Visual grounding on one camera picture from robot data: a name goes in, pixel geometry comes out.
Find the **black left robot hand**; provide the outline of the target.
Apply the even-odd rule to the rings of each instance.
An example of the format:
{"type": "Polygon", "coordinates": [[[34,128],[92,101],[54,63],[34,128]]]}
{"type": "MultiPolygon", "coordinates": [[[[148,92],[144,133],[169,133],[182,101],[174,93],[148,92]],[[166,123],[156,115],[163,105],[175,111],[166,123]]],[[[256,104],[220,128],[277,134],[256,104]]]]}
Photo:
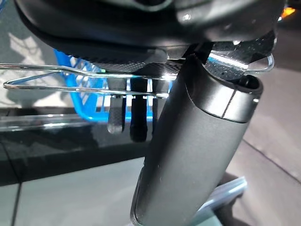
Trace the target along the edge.
{"type": "Polygon", "coordinates": [[[131,206],[138,226],[185,226],[231,161],[263,92],[250,63],[276,44],[283,0],[17,0],[43,42],[131,80],[132,137],[145,134],[145,83],[175,81],[131,206]]]}

